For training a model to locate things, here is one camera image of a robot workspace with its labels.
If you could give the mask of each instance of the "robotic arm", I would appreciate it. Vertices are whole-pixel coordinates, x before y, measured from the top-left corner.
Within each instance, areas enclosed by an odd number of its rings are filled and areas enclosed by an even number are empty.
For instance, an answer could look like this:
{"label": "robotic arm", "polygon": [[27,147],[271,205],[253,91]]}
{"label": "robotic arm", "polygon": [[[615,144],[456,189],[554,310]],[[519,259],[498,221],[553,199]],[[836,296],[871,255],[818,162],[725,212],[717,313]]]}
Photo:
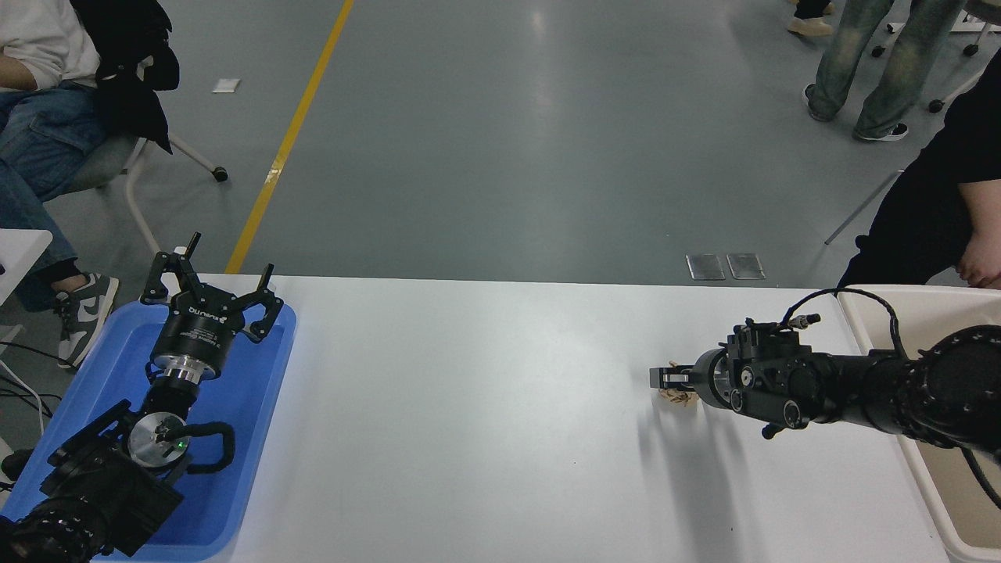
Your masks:
{"label": "robotic arm", "polygon": [[[222,374],[236,335],[259,343],[282,301],[267,289],[271,264],[242,297],[201,283],[190,264],[199,238],[196,232],[182,254],[157,253],[150,268],[143,304],[166,303],[163,273],[176,276],[180,292],[146,365],[150,388],[141,408],[133,412],[128,401],[119,402],[49,457],[55,469],[41,486],[49,498],[17,522],[0,517],[0,561],[84,563],[115,549],[131,556],[183,500],[173,488],[181,476],[215,473],[233,460],[232,427],[185,421],[199,384]],[[264,315],[246,326],[243,314],[256,305]],[[222,437],[222,457],[193,464],[189,441],[212,435]]]}
{"label": "robotic arm", "polygon": [[[800,344],[797,330],[820,316],[792,314],[838,292],[867,295],[888,309],[895,350],[832,356]],[[964,329],[912,361],[889,304],[858,290],[826,290],[780,323],[748,319],[720,346],[693,366],[652,369],[651,387],[695,392],[710,407],[765,422],[766,439],[811,422],[846,421],[940,448],[978,450],[1001,464],[1001,327]]]}

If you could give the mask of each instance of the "trouser leg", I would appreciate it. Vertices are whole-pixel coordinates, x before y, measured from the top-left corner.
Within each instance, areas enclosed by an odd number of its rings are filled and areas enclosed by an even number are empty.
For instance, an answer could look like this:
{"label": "trouser leg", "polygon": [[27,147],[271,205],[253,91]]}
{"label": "trouser leg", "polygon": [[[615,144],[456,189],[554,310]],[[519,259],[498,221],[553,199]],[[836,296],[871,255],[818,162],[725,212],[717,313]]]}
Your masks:
{"label": "trouser leg", "polygon": [[891,6],[893,0],[848,0],[845,4],[834,40],[817,67],[817,85],[810,92],[810,109],[818,116],[833,119],[845,105],[862,51]]}
{"label": "trouser leg", "polygon": [[932,166],[919,158],[893,184],[869,234],[856,239],[859,253],[839,287],[926,284],[959,261],[972,234],[970,214],[957,185]]}
{"label": "trouser leg", "polygon": [[47,309],[53,297],[34,273],[76,257],[42,203],[66,189],[87,155],[105,138],[92,94],[91,89],[64,83],[0,99],[6,119],[0,131],[0,227],[44,229],[53,237],[15,290],[28,311]]}
{"label": "trouser leg", "polygon": [[923,0],[912,7],[879,85],[862,106],[857,134],[882,137],[900,123],[921,95],[935,57],[965,4],[965,0]]}

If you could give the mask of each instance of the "table surface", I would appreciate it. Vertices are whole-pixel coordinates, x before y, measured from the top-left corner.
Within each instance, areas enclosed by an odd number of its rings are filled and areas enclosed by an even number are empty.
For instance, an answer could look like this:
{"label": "table surface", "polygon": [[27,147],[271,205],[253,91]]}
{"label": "table surface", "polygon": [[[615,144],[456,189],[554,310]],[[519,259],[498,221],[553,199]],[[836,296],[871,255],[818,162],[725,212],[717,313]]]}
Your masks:
{"label": "table surface", "polygon": [[[947,561],[892,437],[836,424],[765,441],[757,421],[649,388],[649,368],[807,291],[273,284],[295,344],[242,527],[213,563]],[[805,312],[824,317],[805,344],[857,353],[834,298]]]}
{"label": "table surface", "polygon": [[52,233],[48,230],[0,228],[0,264],[5,269],[0,273],[0,305],[7,301],[49,242]]}

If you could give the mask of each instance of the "person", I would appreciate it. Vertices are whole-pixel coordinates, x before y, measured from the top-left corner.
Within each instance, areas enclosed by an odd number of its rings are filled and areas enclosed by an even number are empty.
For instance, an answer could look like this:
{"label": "person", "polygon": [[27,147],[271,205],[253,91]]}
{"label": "person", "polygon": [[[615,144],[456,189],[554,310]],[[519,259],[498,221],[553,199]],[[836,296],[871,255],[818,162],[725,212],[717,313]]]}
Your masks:
{"label": "person", "polygon": [[[917,101],[949,29],[965,0],[921,0],[911,5],[879,85],[862,106],[852,135],[863,141],[896,141],[907,135],[901,120]],[[831,121],[845,105],[859,58],[893,0],[848,0],[834,40],[801,97],[810,116]]]}
{"label": "person", "polygon": [[110,313],[118,280],[76,267],[45,210],[107,132],[94,105],[99,56],[69,0],[0,0],[0,227],[52,232],[15,290],[62,322],[60,367],[76,368]]}
{"label": "person", "polygon": [[831,0],[790,0],[796,4],[793,21],[786,27],[790,32],[803,37],[827,37],[834,28],[824,21],[825,15],[834,13]]}
{"label": "person", "polygon": [[926,284],[955,266],[1001,289],[1001,51],[887,192],[839,287]]}

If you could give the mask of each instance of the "white sweater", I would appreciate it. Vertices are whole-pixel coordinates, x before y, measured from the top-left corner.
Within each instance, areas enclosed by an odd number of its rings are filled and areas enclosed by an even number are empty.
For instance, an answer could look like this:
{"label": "white sweater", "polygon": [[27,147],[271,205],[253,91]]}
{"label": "white sweater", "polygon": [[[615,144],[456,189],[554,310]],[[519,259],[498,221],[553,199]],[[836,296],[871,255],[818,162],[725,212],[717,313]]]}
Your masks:
{"label": "white sweater", "polygon": [[0,49],[31,71],[39,90],[63,80],[95,85],[100,58],[69,0],[0,0]]}

